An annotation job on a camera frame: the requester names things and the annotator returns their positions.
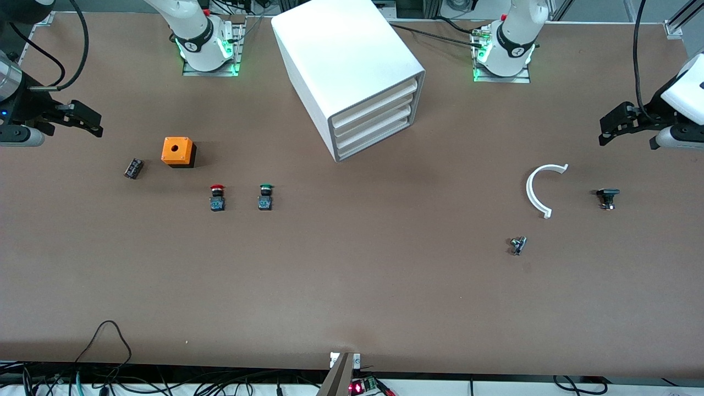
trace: black electrical component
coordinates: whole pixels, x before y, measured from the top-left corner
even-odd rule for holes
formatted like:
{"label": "black electrical component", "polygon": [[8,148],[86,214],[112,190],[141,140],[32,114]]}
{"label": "black electrical component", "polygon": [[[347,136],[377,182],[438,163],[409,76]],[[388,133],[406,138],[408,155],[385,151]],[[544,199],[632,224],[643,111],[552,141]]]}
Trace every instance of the black electrical component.
{"label": "black electrical component", "polygon": [[357,396],[363,393],[369,392],[377,387],[377,380],[374,377],[362,378],[360,380],[354,380],[350,384],[350,395]]}
{"label": "black electrical component", "polygon": [[271,210],[271,189],[274,186],[271,184],[262,184],[259,186],[259,200],[258,200],[258,207],[259,210],[261,211],[270,211]]}
{"label": "black electrical component", "polygon": [[128,166],[127,170],[125,171],[125,177],[132,180],[136,179],[143,166],[144,161],[136,158],[133,159],[130,163],[130,166]]}
{"label": "black electrical component", "polygon": [[619,194],[621,190],[616,189],[616,188],[603,188],[599,191],[596,192],[596,195],[601,197],[603,200],[603,203],[601,204],[601,208],[606,210],[606,211],[611,211],[613,210],[616,206],[614,205],[614,196],[616,194]]}

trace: white curved plastic part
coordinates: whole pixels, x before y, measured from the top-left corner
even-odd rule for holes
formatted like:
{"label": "white curved plastic part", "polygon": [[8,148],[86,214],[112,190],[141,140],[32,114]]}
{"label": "white curved plastic part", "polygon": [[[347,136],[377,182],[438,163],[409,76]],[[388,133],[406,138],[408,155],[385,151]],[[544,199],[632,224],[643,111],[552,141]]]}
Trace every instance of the white curved plastic part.
{"label": "white curved plastic part", "polygon": [[544,213],[544,218],[550,218],[550,216],[553,214],[553,210],[543,205],[543,203],[538,200],[538,197],[535,196],[535,192],[533,192],[533,178],[540,171],[553,171],[557,173],[564,173],[566,170],[567,164],[565,164],[565,166],[548,164],[539,166],[538,168],[536,168],[535,171],[533,171],[533,173],[530,174],[530,176],[528,176],[528,181],[526,182],[526,193],[528,194],[528,199],[530,200],[530,203],[533,204],[533,206],[535,206],[539,211]]}

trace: black cable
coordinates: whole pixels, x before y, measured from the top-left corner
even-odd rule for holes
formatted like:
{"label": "black cable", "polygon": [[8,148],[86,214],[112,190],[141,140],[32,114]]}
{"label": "black cable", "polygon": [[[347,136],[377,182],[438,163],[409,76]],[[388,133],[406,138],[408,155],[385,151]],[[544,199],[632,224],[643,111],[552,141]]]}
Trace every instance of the black cable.
{"label": "black cable", "polygon": [[[254,11],[248,10],[247,8],[238,6],[236,4],[232,4],[226,0],[213,0],[213,1],[217,4],[222,4],[223,6],[226,6],[226,7],[232,7],[232,8],[236,8],[238,10],[245,11],[245,12],[247,12],[248,15],[255,15]],[[230,15],[234,15],[231,10],[228,9],[227,11],[230,12]]]}
{"label": "black cable", "polygon": [[166,390],[169,392],[168,396],[174,396],[174,394],[171,392],[171,389],[169,389],[169,384],[166,383],[166,379],[164,379],[164,376],[161,375],[161,370],[159,369],[159,366],[156,366],[156,370],[157,370],[157,372],[159,372],[159,377],[161,377],[161,382],[164,383]]}
{"label": "black cable", "polygon": [[83,29],[83,55],[81,55],[81,61],[78,63],[78,68],[76,69],[75,73],[73,73],[73,76],[71,78],[63,83],[62,85],[59,85],[57,87],[31,87],[30,90],[36,91],[36,92],[55,92],[55,91],[61,91],[64,90],[68,87],[70,87],[77,79],[78,76],[81,75],[83,72],[83,68],[86,65],[86,60],[88,59],[88,48],[89,48],[89,40],[88,40],[88,24],[86,24],[86,19],[83,16],[83,12],[81,12],[81,9],[78,7],[78,4],[76,4],[75,0],[68,0],[71,3],[71,6],[73,6],[73,9],[76,10],[76,14],[78,14],[78,19],[81,20],[81,28]]}
{"label": "black cable", "polygon": [[641,5],[638,7],[638,15],[636,16],[636,25],[633,28],[633,70],[636,77],[636,100],[638,107],[643,112],[643,115],[653,124],[658,122],[648,114],[646,107],[643,105],[643,95],[641,94],[641,72],[638,67],[638,33],[641,29],[641,18],[643,17],[643,8],[646,6],[646,0],[641,0]]}
{"label": "black cable", "polygon": [[88,24],[86,24],[86,18],[83,16],[83,12],[81,12],[81,9],[78,7],[78,4],[76,4],[76,0],[68,0],[71,3],[71,6],[73,6],[73,9],[76,10],[76,14],[78,14],[78,19],[81,20],[81,28],[83,29],[83,55],[81,56],[81,61],[78,64],[78,68],[76,69],[76,73],[73,73],[73,76],[67,81],[65,84],[62,84],[58,87],[56,87],[56,90],[61,91],[62,89],[66,89],[71,86],[77,79],[78,76],[81,75],[83,72],[83,68],[86,66],[86,60],[88,59],[88,48],[89,48],[89,42],[88,42]]}
{"label": "black cable", "polygon": [[88,352],[88,349],[90,349],[93,346],[93,342],[95,342],[95,339],[98,338],[98,333],[100,332],[100,329],[103,328],[103,326],[106,325],[107,323],[115,326],[115,329],[118,331],[118,336],[120,337],[120,341],[122,341],[125,348],[127,348],[127,359],[123,363],[119,364],[117,368],[119,369],[121,366],[126,365],[130,361],[130,359],[132,358],[132,348],[130,348],[130,344],[128,344],[127,341],[125,341],[125,337],[122,336],[122,331],[120,330],[120,326],[118,326],[118,324],[115,323],[115,321],[111,321],[108,319],[107,321],[103,321],[103,323],[100,323],[98,325],[98,328],[95,329],[95,333],[93,334],[93,338],[90,339],[90,342],[88,342],[88,345],[86,345],[86,347],[83,349],[83,351],[81,351],[81,353],[78,355],[76,360],[73,361],[74,364],[78,363],[78,361],[83,357],[83,355],[86,352]]}
{"label": "black cable", "polygon": [[58,83],[60,83],[61,80],[63,80],[63,78],[66,77],[66,69],[63,67],[63,64],[57,58],[55,58],[53,55],[51,55],[49,52],[46,52],[45,50],[43,50],[43,48],[36,45],[32,40],[30,40],[29,37],[23,35],[22,32],[17,28],[17,25],[15,25],[12,22],[10,22],[9,25],[10,25],[10,27],[12,27],[12,30],[15,31],[17,36],[19,36],[21,39],[25,40],[25,42],[27,44],[29,44],[30,46],[32,46],[32,48],[39,51],[42,55],[49,58],[49,60],[56,63],[56,65],[58,66],[58,69],[60,70],[61,74],[58,76],[58,79],[56,81],[52,82],[51,84],[49,84],[49,86],[53,87],[53,86],[57,85]]}
{"label": "black cable", "polygon": [[459,31],[462,32],[462,33],[467,33],[468,35],[471,35],[471,34],[472,34],[472,31],[471,31],[471,30],[462,29],[461,27],[457,26],[457,24],[454,23],[450,18],[445,18],[445,17],[443,17],[443,16],[441,16],[441,15],[438,15],[438,16],[435,17],[435,19],[444,20],[445,22],[449,23],[450,26],[452,26],[455,30],[459,30]]}
{"label": "black cable", "polygon": [[571,385],[572,387],[571,387],[571,388],[568,388],[568,387],[566,387],[566,386],[562,386],[562,384],[560,384],[560,383],[558,382],[558,376],[553,376],[553,382],[555,383],[555,385],[557,385],[558,388],[560,388],[560,389],[562,389],[562,390],[566,390],[566,391],[568,391],[568,392],[574,392],[577,396],[581,396],[582,393],[584,393],[584,394],[586,394],[586,395],[597,395],[597,396],[599,396],[599,395],[603,395],[604,393],[606,393],[606,392],[609,390],[609,385],[607,385],[606,383],[602,383],[602,385],[604,385],[604,388],[603,388],[602,390],[598,391],[598,392],[593,392],[593,391],[590,391],[590,390],[579,389],[579,388],[577,387],[577,385],[574,384],[574,381],[573,381],[569,376],[561,376],[561,377],[565,377],[565,378],[567,379],[567,382],[570,383],[570,385]]}
{"label": "black cable", "polygon": [[317,383],[314,383],[314,382],[312,382],[311,380],[308,380],[307,378],[305,378],[305,377],[303,377],[303,376],[296,376],[296,377],[297,377],[298,379],[301,379],[301,380],[307,382],[309,385],[313,385],[313,386],[315,386],[316,388],[320,389],[320,385],[318,385]]}
{"label": "black cable", "polygon": [[438,36],[438,35],[434,35],[434,34],[432,34],[432,33],[423,32],[423,31],[421,31],[421,30],[413,29],[412,27],[406,27],[406,26],[401,26],[401,25],[394,25],[393,23],[389,23],[389,24],[390,24],[391,26],[397,28],[397,29],[407,30],[407,31],[409,31],[409,32],[418,33],[418,34],[420,34],[420,35],[426,35],[426,36],[428,36],[428,37],[433,37],[433,38],[440,39],[440,40],[445,40],[445,41],[448,41],[448,42],[454,42],[454,43],[458,43],[458,44],[464,44],[464,45],[468,45],[468,46],[470,46],[470,47],[475,47],[475,48],[481,48],[481,47],[482,47],[481,44],[479,44],[479,43],[464,42],[464,41],[462,41],[462,40],[451,39],[450,37]]}
{"label": "black cable", "polygon": [[669,384],[672,385],[672,386],[679,386],[679,385],[677,385],[676,383],[674,383],[674,382],[672,382],[672,381],[670,381],[670,380],[667,380],[667,379],[665,379],[665,378],[661,378],[661,380],[663,380],[663,381],[666,382],[666,383],[669,383]]}
{"label": "black cable", "polygon": [[229,15],[234,15],[229,8],[224,8],[227,7],[227,4],[223,3],[222,1],[213,0],[213,3],[217,4],[224,12],[228,13]]}

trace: white bracket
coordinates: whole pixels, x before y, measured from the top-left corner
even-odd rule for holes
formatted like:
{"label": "white bracket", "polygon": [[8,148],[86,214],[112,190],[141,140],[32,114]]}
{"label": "white bracket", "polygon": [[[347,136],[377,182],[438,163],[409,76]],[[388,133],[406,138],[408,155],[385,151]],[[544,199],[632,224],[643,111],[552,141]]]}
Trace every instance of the white bracket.
{"label": "white bracket", "polygon": [[[337,358],[340,357],[340,352],[330,352],[330,368],[335,365],[335,362],[337,361]],[[352,368],[355,370],[359,370],[362,367],[362,355],[361,354],[352,354],[352,360],[353,360],[353,366]]]}
{"label": "white bracket", "polygon": [[538,197],[535,196],[535,192],[533,192],[533,178],[535,178],[535,175],[540,171],[553,171],[561,174],[566,170],[567,164],[565,164],[565,166],[548,164],[539,166],[535,171],[533,171],[533,173],[530,174],[530,176],[528,176],[528,181],[526,182],[526,193],[528,194],[528,200],[530,200],[530,203],[533,204],[533,206],[535,206],[539,211],[543,212],[544,218],[550,218],[553,214],[553,210],[543,205],[543,203],[538,200]]}
{"label": "white bracket", "polygon": [[665,21],[665,34],[667,35],[668,40],[681,40],[682,39],[682,29],[679,27],[675,30],[672,30],[670,27],[670,22],[668,20]]}

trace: white robotic arm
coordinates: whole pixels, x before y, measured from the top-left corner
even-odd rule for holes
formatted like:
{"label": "white robotic arm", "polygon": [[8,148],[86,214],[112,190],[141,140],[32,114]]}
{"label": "white robotic arm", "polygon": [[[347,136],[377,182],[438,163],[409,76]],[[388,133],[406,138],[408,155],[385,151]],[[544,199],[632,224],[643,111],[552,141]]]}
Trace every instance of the white robotic arm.
{"label": "white robotic arm", "polygon": [[704,149],[704,54],[699,54],[665,83],[646,104],[644,113],[625,101],[601,118],[599,144],[616,136],[657,130],[651,149]]}
{"label": "white robotic arm", "polygon": [[530,62],[535,39],[548,15],[546,0],[512,0],[505,18],[484,27],[490,38],[479,52],[477,62],[501,77],[517,75]]}
{"label": "white robotic arm", "polygon": [[145,0],[169,24],[181,56],[197,71],[208,72],[230,60],[232,23],[206,16],[196,0]]}

